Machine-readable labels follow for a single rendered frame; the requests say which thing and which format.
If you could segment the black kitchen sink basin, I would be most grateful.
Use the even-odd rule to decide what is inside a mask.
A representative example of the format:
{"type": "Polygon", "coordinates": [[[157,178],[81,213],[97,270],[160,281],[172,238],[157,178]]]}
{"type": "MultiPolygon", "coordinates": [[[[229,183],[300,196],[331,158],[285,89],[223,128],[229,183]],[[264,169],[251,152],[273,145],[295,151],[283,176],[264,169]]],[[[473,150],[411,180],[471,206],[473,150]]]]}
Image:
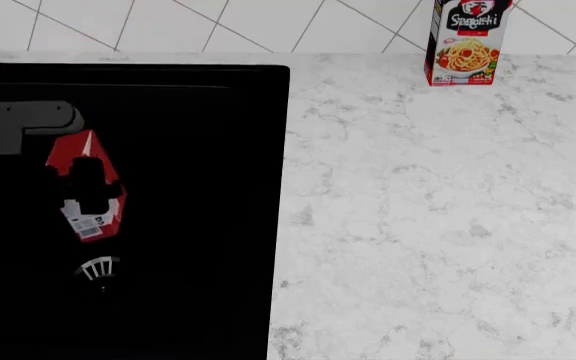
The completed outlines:
{"type": "Polygon", "coordinates": [[[0,155],[0,360],[267,360],[291,71],[284,65],[0,63],[0,101],[66,101],[127,197],[83,243],[41,170],[0,155]],[[116,278],[75,270],[119,257],[116,278]]]}

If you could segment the silver sink drain strainer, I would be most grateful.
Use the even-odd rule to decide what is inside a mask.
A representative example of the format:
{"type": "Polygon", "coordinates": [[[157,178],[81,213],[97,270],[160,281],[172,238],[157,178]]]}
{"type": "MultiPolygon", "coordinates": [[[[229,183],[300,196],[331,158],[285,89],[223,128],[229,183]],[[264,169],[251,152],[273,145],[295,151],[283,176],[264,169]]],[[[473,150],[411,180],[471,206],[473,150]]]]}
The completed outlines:
{"type": "Polygon", "coordinates": [[[116,278],[121,269],[119,257],[97,257],[80,265],[74,272],[76,278],[83,281],[94,282],[109,278],[116,278]]]}

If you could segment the red boxed drink carton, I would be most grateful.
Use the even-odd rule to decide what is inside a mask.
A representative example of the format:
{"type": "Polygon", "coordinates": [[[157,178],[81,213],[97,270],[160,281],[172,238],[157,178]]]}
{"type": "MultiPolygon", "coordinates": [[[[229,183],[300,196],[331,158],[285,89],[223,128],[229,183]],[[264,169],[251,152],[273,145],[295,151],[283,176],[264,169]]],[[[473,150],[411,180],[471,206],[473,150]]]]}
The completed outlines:
{"type": "Polygon", "coordinates": [[[121,183],[122,195],[118,199],[105,199],[105,213],[101,215],[83,215],[77,200],[61,200],[57,193],[57,173],[63,174],[67,170],[71,170],[73,159],[80,157],[99,158],[102,161],[105,185],[115,180],[121,182],[121,180],[95,131],[84,130],[76,134],[58,137],[55,140],[45,163],[53,185],[52,201],[79,241],[92,243],[116,236],[119,233],[127,192],[121,183]]]}

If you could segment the spaghetti box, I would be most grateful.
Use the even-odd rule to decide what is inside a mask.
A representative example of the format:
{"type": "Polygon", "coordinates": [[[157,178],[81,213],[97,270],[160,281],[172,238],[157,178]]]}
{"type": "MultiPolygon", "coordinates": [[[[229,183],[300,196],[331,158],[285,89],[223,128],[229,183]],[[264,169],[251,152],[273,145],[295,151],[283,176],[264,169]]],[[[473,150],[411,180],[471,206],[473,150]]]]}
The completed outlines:
{"type": "Polygon", "coordinates": [[[513,0],[435,0],[424,62],[430,86],[490,85],[513,0]]]}

